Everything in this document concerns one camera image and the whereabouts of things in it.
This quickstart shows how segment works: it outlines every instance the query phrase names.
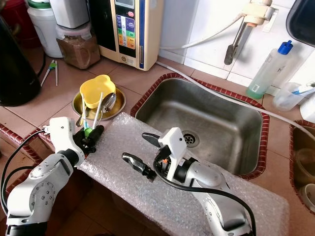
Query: black kettle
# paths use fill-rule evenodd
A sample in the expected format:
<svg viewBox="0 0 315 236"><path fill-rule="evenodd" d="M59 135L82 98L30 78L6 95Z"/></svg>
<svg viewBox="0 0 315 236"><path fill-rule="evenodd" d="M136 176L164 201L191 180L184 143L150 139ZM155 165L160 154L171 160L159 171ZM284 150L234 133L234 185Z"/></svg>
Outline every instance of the black kettle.
<svg viewBox="0 0 315 236"><path fill-rule="evenodd" d="M35 71L0 16L0 106L22 105L39 91L40 83Z"/></svg>

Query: yellow cup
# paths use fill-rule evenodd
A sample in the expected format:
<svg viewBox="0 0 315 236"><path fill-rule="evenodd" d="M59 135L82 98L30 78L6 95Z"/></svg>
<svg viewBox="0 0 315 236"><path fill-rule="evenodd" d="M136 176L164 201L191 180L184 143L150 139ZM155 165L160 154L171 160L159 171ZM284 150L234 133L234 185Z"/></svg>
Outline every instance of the yellow cup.
<svg viewBox="0 0 315 236"><path fill-rule="evenodd" d="M98 106L101 92L103 92L102 99L112 92L116 93L116 86L108 75L96 76L80 86L80 93L84 96L84 102L91 109Z"/></svg>

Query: sink drain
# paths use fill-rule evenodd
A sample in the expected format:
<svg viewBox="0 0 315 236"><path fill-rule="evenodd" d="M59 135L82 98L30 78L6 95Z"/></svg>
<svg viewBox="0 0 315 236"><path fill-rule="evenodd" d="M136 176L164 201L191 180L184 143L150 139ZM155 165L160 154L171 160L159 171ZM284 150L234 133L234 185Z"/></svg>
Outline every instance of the sink drain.
<svg viewBox="0 0 315 236"><path fill-rule="evenodd" d="M190 130L184 130L182 134L187 144L187 147L193 148L199 144L199 138L194 132Z"/></svg>

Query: metal spoon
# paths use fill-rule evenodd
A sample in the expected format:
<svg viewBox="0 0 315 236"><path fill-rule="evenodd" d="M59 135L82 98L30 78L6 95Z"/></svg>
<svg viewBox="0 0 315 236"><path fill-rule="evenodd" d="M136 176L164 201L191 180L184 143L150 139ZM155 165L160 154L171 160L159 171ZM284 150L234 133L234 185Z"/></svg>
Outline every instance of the metal spoon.
<svg viewBox="0 0 315 236"><path fill-rule="evenodd" d="M109 112L113 109L116 102L116 94L114 92L108 94L102 101L100 105L100 119L103 118L103 114Z"/></svg>

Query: black cable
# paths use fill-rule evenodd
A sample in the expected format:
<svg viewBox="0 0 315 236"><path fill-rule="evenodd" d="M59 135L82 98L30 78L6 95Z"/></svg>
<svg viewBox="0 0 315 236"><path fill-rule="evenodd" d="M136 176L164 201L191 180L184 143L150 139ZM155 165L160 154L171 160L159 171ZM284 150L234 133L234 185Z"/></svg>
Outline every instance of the black cable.
<svg viewBox="0 0 315 236"><path fill-rule="evenodd" d="M153 168L154 168L155 172L157 173L157 176L160 177L160 179L162 179L165 183L171 185L172 187L178 188L178 189L184 190L184 191L189 191L189 192L212 193L212 194L222 195L222 196L225 196L227 198L233 199L233 200L237 201L239 204L241 204L247 210L247 212L250 215L251 222L252 222L252 234L254 236L256 236L256 222L255 222L254 213L252 212L252 209L242 199L236 197L235 195L233 195L231 193L227 193L227 192L224 192L224 191L221 191L221 190L217 190L217 189L186 187L186 186L182 186L180 184L176 184L176 183L174 183L172 181L169 181L158 170L158 162L159 161L160 161L159 160L159 155L157 155L156 158L154 159L154 162L153 162Z"/></svg>
<svg viewBox="0 0 315 236"><path fill-rule="evenodd" d="M6 190L6 186L10 180L10 178L12 177L12 175L14 175L16 172L21 171L21 170L32 170L34 169L34 166L22 166L19 168L16 168L15 170L11 171L10 174L8 174L8 176L6 177L4 183L3 183L3 187L2 187L2 196L3 196L3 203L5 205L6 208L8 208L7 206L7 199L6 199L6 195L5 195L5 190Z"/></svg>
<svg viewBox="0 0 315 236"><path fill-rule="evenodd" d="M4 169L3 169L3 172L2 172L2 176L1 176L1 185L0 185L0 192L1 192L1 198L0 198L0 203L1 203L1 206L2 206L2 209L4 211L5 214L7 214L8 210L6 208L6 206L4 205L4 195L3 195L3 183L4 183L4 178L5 178L5 173L6 173L6 170L8 169L8 166L11 162L11 160L13 159L13 157L18 153L18 151L32 138L34 137L35 135L39 134L39 133L42 133L42 132L45 132L45 130L40 130L40 131L37 131L35 133L33 133L32 135L30 135L27 139L25 139L21 145L19 145L19 147L12 153L12 155L9 157L9 159L7 160L5 166L4 166Z"/></svg>
<svg viewBox="0 0 315 236"><path fill-rule="evenodd" d="M41 65L41 68L40 68L39 72L37 73L37 77L39 77L40 74L43 72L45 65L46 65L46 54L45 54L45 52L43 52L43 64Z"/></svg>

